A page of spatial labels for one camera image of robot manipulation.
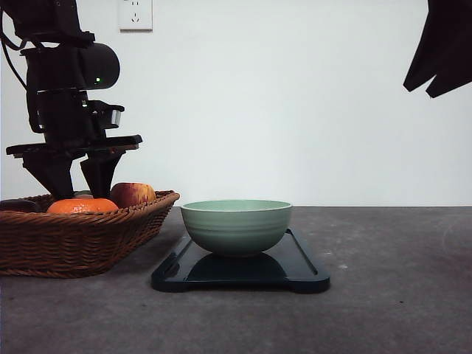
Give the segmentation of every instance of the black cloth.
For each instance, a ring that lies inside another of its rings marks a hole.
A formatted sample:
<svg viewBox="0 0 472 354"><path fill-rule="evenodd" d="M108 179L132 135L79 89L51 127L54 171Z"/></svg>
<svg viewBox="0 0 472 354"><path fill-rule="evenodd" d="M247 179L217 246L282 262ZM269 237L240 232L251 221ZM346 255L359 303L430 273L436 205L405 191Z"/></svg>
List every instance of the black cloth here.
<svg viewBox="0 0 472 354"><path fill-rule="evenodd" d="M429 13L404 86L431 97L472 81L472 0L428 0Z"/></svg>

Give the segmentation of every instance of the woven basket rim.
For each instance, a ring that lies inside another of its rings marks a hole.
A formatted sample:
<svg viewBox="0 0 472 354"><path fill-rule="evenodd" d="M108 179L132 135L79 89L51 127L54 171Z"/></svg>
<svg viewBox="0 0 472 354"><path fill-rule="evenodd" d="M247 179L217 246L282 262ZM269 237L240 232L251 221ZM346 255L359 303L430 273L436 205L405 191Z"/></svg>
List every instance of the woven basket rim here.
<svg viewBox="0 0 472 354"><path fill-rule="evenodd" d="M25 197L19 198L24 200L31 200L32 198L49 198L49 194L37 195L34 197ZM127 208L121 208L118 210L113 210L110 212L75 212L71 214L55 214L48 212L18 212L11 210L0 211L0 215L3 215L3 218L0 218L0 223L4 218L17 218L23 219L27 222L34 222L35 220L45 220L45 218L50 219L51 222L86 222L86 221L96 221L98 218L101 221L127 221L131 218L139 218L142 215L147 215L150 211L155 209L161 209L168 204L173 204L180 198L180 195L173 190L165 191L156 191L157 199L151 202L144 202L141 204L129 206Z"/></svg>

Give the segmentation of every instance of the red apple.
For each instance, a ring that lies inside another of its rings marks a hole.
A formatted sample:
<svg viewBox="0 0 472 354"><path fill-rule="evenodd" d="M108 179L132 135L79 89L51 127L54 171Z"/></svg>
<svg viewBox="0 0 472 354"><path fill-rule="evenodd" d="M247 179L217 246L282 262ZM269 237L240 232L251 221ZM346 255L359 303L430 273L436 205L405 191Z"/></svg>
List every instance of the red apple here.
<svg viewBox="0 0 472 354"><path fill-rule="evenodd" d="M111 188L110 199L119 208L156 200L154 189L146 183L117 183Z"/></svg>

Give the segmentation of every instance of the bowl rim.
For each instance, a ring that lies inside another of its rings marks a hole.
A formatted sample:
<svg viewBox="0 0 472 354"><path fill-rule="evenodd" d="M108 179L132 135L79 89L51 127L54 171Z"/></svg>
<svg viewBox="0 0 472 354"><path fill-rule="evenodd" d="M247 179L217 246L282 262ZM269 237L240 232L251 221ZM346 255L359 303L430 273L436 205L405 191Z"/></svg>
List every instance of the bowl rim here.
<svg viewBox="0 0 472 354"><path fill-rule="evenodd" d="M190 204L199 204L199 203L209 203L209 202L218 202L218 201L263 201L263 202L271 202L271 203L281 203L285 204L283 206L279 206L277 208L269 208L269 209L250 209L250 210L219 210L219 209L199 209L199 208L192 208ZM282 209L290 209L292 207L291 203L287 201L273 201L268 199L212 199L207 201L193 201L192 203L186 203L181 206L183 210L192 210L196 212L270 212L271 210L282 210Z"/></svg>

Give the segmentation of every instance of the black tray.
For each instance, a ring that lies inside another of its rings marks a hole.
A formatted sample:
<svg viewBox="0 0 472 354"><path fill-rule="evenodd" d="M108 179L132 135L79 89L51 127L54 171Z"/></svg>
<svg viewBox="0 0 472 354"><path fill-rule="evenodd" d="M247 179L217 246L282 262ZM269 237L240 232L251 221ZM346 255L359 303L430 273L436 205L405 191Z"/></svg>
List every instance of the black tray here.
<svg viewBox="0 0 472 354"><path fill-rule="evenodd" d="M330 276L292 229L271 249L247 258L220 257L196 245L185 235L176 249L153 272L158 291L182 292L191 288L288 288L297 293L318 293L330 287Z"/></svg>

